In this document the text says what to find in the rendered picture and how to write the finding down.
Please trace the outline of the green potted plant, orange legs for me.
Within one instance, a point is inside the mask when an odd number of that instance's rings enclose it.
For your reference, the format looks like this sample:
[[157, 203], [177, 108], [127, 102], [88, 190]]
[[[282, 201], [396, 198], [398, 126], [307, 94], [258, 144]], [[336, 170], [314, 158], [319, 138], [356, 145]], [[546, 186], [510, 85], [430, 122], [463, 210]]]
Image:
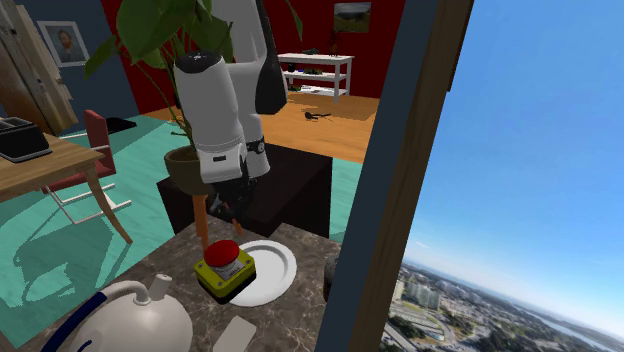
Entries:
[[166, 72], [174, 96], [164, 101], [178, 125], [178, 135], [188, 145], [167, 152], [165, 166], [171, 181], [193, 198], [197, 234], [209, 245], [206, 201], [214, 189], [202, 181], [189, 122], [184, 117], [174, 77], [174, 64], [185, 54], [215, 49], [233, 63], [232, 24], [217, 18], [213, 6], [219, 0], [122, 0], [112, 35], [96, 49], [85, 64], [91, 76], [113, 55], [127, 58], [138, 68], [149, 66]]

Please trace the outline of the red button on yellow box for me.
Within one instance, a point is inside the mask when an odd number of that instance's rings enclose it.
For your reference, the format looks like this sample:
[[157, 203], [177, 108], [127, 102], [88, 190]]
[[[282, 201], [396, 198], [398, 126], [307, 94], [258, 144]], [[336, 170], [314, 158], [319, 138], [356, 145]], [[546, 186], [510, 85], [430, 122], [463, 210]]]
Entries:
[[200, 286], [219, 304], [230, 302], [257, 277], [254, 259], [233, 240], [209, 245], [194, 272]]

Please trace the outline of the white plate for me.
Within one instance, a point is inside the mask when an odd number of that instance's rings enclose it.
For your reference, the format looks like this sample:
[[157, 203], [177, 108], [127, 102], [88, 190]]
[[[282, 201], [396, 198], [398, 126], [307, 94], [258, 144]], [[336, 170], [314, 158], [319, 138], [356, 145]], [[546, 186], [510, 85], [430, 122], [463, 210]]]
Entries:
[[283, 295], [292, 285], [297, 262], [292, 251], [272, 240], [255, 240], [241, 245], [254, 259], [256, 279], [230, 300], [239, 307], [268, 304]]

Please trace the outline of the dark round object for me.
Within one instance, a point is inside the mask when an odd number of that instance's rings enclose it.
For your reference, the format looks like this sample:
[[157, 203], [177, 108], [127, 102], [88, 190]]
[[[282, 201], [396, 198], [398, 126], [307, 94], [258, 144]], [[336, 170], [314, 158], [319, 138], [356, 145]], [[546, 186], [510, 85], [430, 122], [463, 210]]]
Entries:
[[331, 286], [333, 283], [333, 277], [336, 270], [336, 265], [338, 262], [339, 255], [333, 255], [327, 258], [325, 267], [324, 267], [324, 276], [323, 276], [323, 298], [325, 301], [328, 301]]

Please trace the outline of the grey flat card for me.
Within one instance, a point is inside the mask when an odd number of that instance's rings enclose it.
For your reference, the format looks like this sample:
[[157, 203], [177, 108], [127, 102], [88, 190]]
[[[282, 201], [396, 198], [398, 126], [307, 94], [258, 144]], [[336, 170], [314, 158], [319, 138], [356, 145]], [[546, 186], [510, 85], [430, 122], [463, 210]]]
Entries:
[[256, 331], [254, 324], [235, 316], [213, 345], [212, 352], [246, 352]]

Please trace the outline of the white shelf unit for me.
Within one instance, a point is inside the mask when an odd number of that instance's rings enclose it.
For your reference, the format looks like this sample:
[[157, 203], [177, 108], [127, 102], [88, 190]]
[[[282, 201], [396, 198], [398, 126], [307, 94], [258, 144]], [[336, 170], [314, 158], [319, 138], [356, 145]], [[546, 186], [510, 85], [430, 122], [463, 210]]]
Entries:
[[302, 85], [301, 93], [332, 96], [334, 102], [337, 103], [338, 99], [342, 95], [349, 96], [351, 93], [351, 71], [353, 56], [343, 55], [324, 55], [324, 54], [304, 54], [304, 53], [284, 53], [279, 54], [278, 59], [280, 63], [297, 65], [301, 64], [304, 67], [309, 65], [325, 65], [332, 66], [333, 72], [322, 72], [318, 75], [304, 73], [297, 68], [294, 72], [288, 70], [283, 72], [283, 75], [287, 79], [287, 82], [292, 85], [296, 79], [309, 80], [309, 81], [323, 81], [333, 84], [332, 88], [320, 87], [315, 85]]

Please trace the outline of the white kettle with blue band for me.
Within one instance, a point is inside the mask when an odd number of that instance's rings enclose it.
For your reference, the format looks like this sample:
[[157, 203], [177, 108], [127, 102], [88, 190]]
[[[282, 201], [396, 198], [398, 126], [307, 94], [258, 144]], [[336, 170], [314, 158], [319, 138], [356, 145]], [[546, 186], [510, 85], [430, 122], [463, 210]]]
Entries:
[[96, 292], [40, 352], [190, 352], [192, 321], [171, 283], [157, 274], [149, 287], [125, 280]]

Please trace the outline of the wooden table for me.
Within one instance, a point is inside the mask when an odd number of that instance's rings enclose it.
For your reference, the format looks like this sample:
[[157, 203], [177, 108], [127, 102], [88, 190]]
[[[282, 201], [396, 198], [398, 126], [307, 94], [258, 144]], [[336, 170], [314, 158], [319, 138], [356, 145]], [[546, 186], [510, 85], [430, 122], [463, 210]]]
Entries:
[[100, 150], [109, 145], [86, 148], [67, 139], [44, 133], [51, 153], [21, 163], [0, 158], [0, 202], [46, 187], [66, 177], [83, 173], [103, 214], [126, 243], [133, 241], [113, 212], [96, 171], [96, 161], [105, 157]]

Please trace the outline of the black box appliance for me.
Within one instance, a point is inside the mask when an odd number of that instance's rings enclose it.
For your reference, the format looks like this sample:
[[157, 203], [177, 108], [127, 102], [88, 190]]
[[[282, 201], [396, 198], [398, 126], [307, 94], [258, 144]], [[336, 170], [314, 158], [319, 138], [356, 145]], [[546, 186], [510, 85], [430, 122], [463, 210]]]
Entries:
[[0, 156], [13, 163], [50, 154], [40, 127], [18, 117], [0, 119]]

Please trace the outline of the framed portrait picture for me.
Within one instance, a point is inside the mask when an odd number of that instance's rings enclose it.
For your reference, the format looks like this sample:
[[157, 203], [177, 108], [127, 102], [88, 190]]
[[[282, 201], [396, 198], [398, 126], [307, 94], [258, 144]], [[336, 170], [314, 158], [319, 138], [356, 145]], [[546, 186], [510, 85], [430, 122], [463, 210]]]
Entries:
[[89, 60], [75, 21], [38, 21], [37, 25], [59, 68], [84, 66]]

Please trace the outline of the leaning wooden board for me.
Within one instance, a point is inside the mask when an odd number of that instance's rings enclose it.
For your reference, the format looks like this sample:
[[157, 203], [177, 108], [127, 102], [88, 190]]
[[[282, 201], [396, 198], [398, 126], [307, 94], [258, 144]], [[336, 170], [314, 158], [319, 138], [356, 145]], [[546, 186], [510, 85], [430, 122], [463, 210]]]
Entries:
[[0, 0], [0, 105], [59, 135], [78, 123], [71, 94], [25, 7]]

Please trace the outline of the red chair with white frame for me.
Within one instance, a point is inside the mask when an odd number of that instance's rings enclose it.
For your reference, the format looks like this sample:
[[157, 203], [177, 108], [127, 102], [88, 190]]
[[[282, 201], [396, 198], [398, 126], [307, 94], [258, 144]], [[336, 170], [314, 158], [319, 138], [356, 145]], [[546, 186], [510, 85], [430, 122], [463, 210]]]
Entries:
[[[89, 141], [90, 148], [98, 151], [104, 155], [104, 158], [95, 162], [96, 174], [99, 178], [114, 175], [116, 173], [116, 166], [113, 158], [113, 153], [110, 147], [109, 129], [106, 119], [92, 110], [86, 110], [84, 112], [84, 122], [86, 132], [82, 134], [74, 134], [68, 136], [62, 136], [62, 139], [72, 139], [82, 136], [86, 136]], [[66, 209], [66, 205], [79, 201], [83, 198], [93, 195], [91, 191], [70, 197], [67, 199], [61, 199], [58, 195], [58, 191], [67, 189], [79, 184], [86, 183], [86, 178], [83, 173], [76, 173], [72, 176], [64, 178], [60, 181], [54, 182], [50, 185], [44, 186], [41, 191], [44, 194], [49, 194], [51, 198], [58, 205], [59, 209], [66, 215], [72, 224], [77, 225], [96, 217], [102, 216], [103, 211], [89, 215], [83, 219], [75, 220], [71, 217]]]

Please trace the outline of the landscape wall picture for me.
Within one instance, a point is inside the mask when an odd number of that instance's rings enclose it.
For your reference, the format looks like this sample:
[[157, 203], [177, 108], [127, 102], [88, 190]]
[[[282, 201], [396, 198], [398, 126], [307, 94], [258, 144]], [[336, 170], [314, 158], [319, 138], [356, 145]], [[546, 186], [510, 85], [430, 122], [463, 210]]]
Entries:
[[334, 4], [333, 29], [336, 32], [368, 33], [371, 2], [339, 2]]

